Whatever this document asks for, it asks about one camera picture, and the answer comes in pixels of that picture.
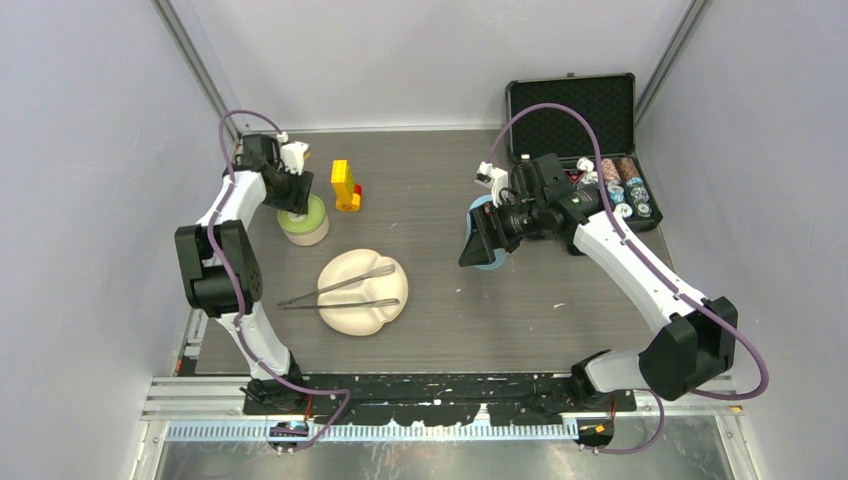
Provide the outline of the green round lid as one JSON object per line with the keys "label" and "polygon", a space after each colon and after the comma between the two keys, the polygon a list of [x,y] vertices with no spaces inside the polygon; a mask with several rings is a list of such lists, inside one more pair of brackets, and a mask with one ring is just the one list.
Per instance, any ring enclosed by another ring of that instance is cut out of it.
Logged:
{"label": "green round lid", "polygon": [[309,196],[307,210],[304,214],[296,214],[279,210],[277,221],[281,229],[288,234],[305,235],[317,230],[325,221],[326,208],[324,202],[315,194]]}

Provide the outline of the steel tongs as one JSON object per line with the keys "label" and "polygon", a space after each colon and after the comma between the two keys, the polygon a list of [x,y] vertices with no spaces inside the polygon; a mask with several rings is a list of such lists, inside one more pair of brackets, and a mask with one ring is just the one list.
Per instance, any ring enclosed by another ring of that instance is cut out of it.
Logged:
{"label": "steel tongs", "polygon": [[364,287],[369,280],[395,272],[396,266],[389,263],[307,294],[283,300],[277,307],[283,310],[313,310],[396,306],[400,304],[398,297],[378,295],[376,299],[371,299],[365,290],[358,290],[358,287]]}

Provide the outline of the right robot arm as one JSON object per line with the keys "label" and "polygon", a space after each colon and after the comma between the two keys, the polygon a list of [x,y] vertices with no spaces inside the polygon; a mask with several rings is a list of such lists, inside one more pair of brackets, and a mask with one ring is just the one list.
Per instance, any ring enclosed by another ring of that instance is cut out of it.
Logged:
{"label": "right robot arm", "polygon": [[726,298],[707,299],[676,276],[624,223],[607,211],[599,185],[576,187],[554,154],[511,171],[482,162],[476,183],[491,197],[468,212],[468,238],[458,263],[483,267],[498,251],[513,252],[525,238],[552,233],[569,253],[599,265],[637,307],[653,334],[640,352],[602,351],[571,368],[571,397],[596,410],[611,392],[649,389],[677,400],[733,365],[736,340],[728,332],[738,312]]}

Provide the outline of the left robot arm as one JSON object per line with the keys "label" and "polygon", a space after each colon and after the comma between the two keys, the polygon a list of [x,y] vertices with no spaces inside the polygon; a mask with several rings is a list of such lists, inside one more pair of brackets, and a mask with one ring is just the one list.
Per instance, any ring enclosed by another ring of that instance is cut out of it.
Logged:
{"label": "left robot arm", "polygon": [[263,278],[248,227],[267,205],[307,212],[313,180],[304,170],[308,145],[286,134],[246,134],[226,158],[221,188],[193,224],[175,231],[189,305],[216,320],[243,355],[250,379],[242,387],[247,412],[298,412],[308,394],[293,354],[279,340],[262,305]]}

